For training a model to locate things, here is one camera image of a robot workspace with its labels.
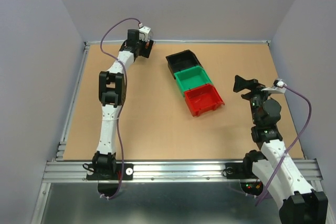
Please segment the black plastic bin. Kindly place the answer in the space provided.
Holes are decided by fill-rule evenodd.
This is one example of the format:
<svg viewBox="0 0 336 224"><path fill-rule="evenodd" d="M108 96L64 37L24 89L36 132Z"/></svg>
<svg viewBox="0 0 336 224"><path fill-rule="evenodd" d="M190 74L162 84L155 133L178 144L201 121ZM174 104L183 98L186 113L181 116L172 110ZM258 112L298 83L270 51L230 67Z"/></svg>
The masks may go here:
<svg viewBox="0 0 336 224"><path fill-rule="evenodd" d="M195 53L191 50L181 51L165 57L172 77L175 79L175 73L195 67L202 66Z"/></svg>

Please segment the red plastic bin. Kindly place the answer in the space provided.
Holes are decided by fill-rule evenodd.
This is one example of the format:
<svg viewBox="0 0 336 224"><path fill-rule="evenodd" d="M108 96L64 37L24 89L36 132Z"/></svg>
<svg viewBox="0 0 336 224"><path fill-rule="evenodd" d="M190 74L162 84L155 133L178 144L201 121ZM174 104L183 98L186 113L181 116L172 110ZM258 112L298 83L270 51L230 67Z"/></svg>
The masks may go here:
<svg viewBox="0 0 336 224"><path fill-rule="evenodd" d="M210 83L185 91L184 98L192 116L215 111L225 104L216 88Z"/></svg>

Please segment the green plastic bin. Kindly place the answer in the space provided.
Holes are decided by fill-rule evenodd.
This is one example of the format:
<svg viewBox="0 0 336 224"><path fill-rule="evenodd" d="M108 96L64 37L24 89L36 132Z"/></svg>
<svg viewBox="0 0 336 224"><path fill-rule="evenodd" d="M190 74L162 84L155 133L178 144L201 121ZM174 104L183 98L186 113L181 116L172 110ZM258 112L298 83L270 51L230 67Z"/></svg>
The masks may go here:
<svg viewBox="0 0 336 224"><path fill-rule="evenodd" d="M211 79L207 75L204 68L201 66L195 66L178 71L174 73L174 77L183 97L185 97L184 93L188 90L203 86L205 84L212 84Z"/></svg>

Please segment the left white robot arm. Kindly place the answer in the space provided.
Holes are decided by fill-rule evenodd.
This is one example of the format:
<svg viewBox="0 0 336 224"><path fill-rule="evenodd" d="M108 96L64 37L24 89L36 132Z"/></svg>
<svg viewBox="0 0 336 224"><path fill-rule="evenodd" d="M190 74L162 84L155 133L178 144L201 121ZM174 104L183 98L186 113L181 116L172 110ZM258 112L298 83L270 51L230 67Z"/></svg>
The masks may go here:
<svg viewBox="0 0 336 224"><path fill-rule="evenodd" d="M117 121L127 94L126 71L137 57L148 58L153 46L151 28L142 26L129 29L127 39L121 45L111 67L99 73L98 97L102 109L99 143L90 164L83 164L87 180L119 179L121 165L116 160L115 137Z"/></svg>

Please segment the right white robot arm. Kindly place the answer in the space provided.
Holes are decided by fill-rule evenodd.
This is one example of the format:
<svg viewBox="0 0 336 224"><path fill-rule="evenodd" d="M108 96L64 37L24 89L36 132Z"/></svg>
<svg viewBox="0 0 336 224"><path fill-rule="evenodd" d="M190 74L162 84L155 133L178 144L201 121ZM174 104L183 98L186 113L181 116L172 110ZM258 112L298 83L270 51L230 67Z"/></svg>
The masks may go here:
<svg viewBox="0 0 336 224"><path fill-rule="evenodd" d="M246 80L236 75L233 91L238 93L245 89L248 93L241 98L249 102L254 124L251 136L259 150L245 155L241 170L262 183L257 203L270 195L278 206L281 223L325 223L327 196L308 183L289 154L299 139L295 138L287 147L277 127L281 105L271 95L283 94L290 88L281 79L276 79L268 88L256 79Z"/></svg>

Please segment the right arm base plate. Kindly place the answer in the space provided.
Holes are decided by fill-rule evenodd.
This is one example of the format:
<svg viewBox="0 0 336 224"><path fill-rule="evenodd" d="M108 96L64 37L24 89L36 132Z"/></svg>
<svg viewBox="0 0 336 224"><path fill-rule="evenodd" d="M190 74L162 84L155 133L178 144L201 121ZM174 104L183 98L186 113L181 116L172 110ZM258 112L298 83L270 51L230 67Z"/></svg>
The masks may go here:
<svg viewBox="0 0 336 224"><path fill-rule="evenodd" d="M227 179L257 179L257 176L252 173L252 166L243 162L226 163L222 174Z"/></svg>

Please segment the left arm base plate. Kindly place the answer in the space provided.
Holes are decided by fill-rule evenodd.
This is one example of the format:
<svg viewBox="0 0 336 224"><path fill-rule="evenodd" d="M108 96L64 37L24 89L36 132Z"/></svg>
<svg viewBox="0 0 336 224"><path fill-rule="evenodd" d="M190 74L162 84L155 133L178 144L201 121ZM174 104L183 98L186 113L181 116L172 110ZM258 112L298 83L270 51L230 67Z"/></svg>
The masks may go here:
<svg viewBox="0 0 336 224"><path fill-rule="evenodd" d="M122 180L132 180L134 165L132 163L124 163L124 167L122 169L122 164L117 163L116 170L113 172L112 170L99 170L93 167L93 164L84 163L82 167L86 170L86 180L112 180L117 181L120 180L122 176Z"/></svg>

